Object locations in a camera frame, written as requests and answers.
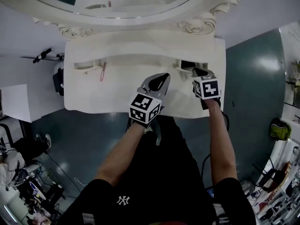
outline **sneaker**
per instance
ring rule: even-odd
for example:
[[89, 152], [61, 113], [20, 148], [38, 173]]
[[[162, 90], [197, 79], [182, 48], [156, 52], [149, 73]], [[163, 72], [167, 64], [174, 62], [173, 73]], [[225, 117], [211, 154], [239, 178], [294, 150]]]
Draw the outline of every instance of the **sneaker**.
[[47, 143], [47, 145], [48, 145], [48, 149], [47, 150], [49, 150], [49, 148], [51, 148], [51, 137], [50, 137], [50, 135], [47, 133], [46, 135], [45, 135], [45, 138], [46, 138], [46, 143]]
[[39, 141], [39, 142], [42, 141], [42, 137], [40, 134], [36, 134], [36, 141]]

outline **green bag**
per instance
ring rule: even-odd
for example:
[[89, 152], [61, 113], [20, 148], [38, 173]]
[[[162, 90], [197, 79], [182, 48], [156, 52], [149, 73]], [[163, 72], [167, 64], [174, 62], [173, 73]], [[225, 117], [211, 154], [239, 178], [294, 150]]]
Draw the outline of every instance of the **green bag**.
[[277, 141], [287, 140], [291, 135], [291, 131], [291, 127], [279, 118], [275, 118], [270, 126], [270, 136]]

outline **gray floor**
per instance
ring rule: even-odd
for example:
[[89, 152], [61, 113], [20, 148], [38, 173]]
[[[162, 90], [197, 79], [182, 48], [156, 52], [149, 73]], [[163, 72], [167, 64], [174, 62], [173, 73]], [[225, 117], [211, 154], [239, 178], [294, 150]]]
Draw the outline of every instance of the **gray floor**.
[[[256, 181], [259, 173], [253, 163], [263, 168], [274, 141], [268, 136], [273, 118], [280, 117], [285, 92], [284, 57], [281, 38], [274, 30], [226, 51], [225, 113], [230, 118], [230, 137], [235, 149], [239, 180]], [[208, 118], [175, 119], [201, 169], [209, 153]], [[32, 123], [33, 133], [50, 133], [50, 156], [69, 177], [86, 183], [93, 179], [98, 166], [125, 132], [128, 115], [86, 114], [60, 110]], [[47, 155], [40, 160], [52, 169], [65, 187], [66, 195], [78, 191]], [[210, 186], [210, 161], [206, 162], [203, 181]]]

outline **person's arm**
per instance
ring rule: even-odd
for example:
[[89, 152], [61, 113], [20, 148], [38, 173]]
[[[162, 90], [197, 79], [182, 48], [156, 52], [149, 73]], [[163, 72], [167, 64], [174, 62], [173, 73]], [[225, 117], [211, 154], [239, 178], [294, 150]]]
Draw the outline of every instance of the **person's arm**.
[[205, 103], [210, 112], [210, 165], [215, 186], [225, 178], [237, 179], [235, 155], [218, 103], [213, 99]]
[[137, 123], [131, 125], [99, 167], [95, 179], [102, 179], [116, 186], [131, 163], [144, 130], [145, 127]]

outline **white cube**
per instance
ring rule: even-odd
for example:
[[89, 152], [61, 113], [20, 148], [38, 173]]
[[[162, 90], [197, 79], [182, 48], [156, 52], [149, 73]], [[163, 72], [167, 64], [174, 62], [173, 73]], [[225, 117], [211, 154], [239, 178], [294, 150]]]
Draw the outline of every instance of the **white cube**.
[[221, 97], [221, 90], [215, 75], [194, 77], [194, 88], [196, 95], [201, 99]]
[[159, 99], [137, 93], [130, 105], [129, 117], [148, 124], [159, 114], [161, 103]]

